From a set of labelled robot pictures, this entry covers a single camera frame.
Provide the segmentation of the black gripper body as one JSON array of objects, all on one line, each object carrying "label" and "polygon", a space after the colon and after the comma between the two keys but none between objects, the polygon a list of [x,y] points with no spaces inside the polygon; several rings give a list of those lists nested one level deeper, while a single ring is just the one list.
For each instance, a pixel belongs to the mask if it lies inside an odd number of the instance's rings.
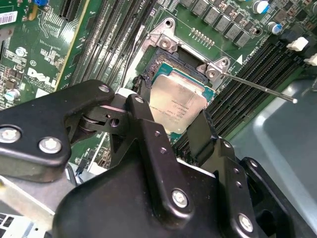
[{"label": "black gripper body", "polygon": [[121,162],[70,191],[55,238],[218,238],[216,179],[177,161],[166,138],[139,139]]}]

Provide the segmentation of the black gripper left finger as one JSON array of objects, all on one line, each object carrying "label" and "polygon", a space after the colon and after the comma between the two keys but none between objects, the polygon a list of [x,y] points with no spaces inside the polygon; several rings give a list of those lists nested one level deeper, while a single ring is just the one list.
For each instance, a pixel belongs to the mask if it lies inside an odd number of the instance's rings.
[{"label": "black gripper left finger", "polygon": [[32,182],[61,177],[71,146],[97,131],[115,135],[119,159],[143,162],[155,215],[164,222],[188,222],[194,214],[188,186],[161,124],[148,102],[132,94],[117,106],[114,91],[88,80],[2,110],[0,127],[16,134],[0,141],[0,173]]}]

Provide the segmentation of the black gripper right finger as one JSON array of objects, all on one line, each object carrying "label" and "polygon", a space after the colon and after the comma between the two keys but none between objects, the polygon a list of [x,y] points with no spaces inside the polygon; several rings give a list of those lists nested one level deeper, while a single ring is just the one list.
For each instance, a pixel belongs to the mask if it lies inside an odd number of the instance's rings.
[{"label": "black gripper right finger", "polygon": [[217,218],[227,238],[303,238],[305,222],[254,159],[239,160],[206,111],[187,129],[191,155],[216,177]]}]

